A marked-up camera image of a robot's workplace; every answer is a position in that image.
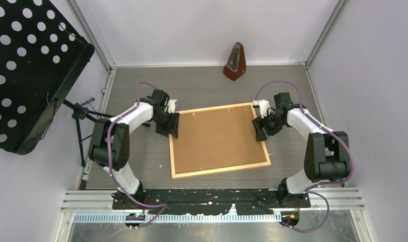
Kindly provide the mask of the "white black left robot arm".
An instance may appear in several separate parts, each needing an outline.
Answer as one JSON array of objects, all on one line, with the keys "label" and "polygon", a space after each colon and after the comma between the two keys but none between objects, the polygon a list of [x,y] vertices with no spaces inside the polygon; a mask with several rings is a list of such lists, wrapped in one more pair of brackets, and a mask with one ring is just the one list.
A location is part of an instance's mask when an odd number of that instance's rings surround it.
[{"label": "white black left robot arm", "polygon": [[155,123],[156,133],[165,137],[178,137],[180,114],[176,100],[160,89],[147,97],[139,98],[129,109],[111,118],[96,121],[88,157],[103,168],[113,179],[118,192],[115,198],[124,198],[133,209],[145,201],[142,182],[128,164],[130,134],[146,122]]}]

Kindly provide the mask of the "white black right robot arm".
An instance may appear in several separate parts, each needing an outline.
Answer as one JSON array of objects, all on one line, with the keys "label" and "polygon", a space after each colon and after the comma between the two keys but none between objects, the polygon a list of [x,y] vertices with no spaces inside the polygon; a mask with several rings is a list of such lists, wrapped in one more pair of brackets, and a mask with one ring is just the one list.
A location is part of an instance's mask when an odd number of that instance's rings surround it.
[{"label": "white black right robot arm", "polygon": [[304,167],[278,185],[277,202],[292,206],[308,190],[320,183],[340,182],[353,170],[348,149],[348,136],[317,121],[300,103],[293,103],[288,92],[274,96],[275,107],[267,100],[254,100],[252,107],[259,111],[252,121],[256,141],[263,142],[278,134],[284,127],[296,129],[307,142]]}]

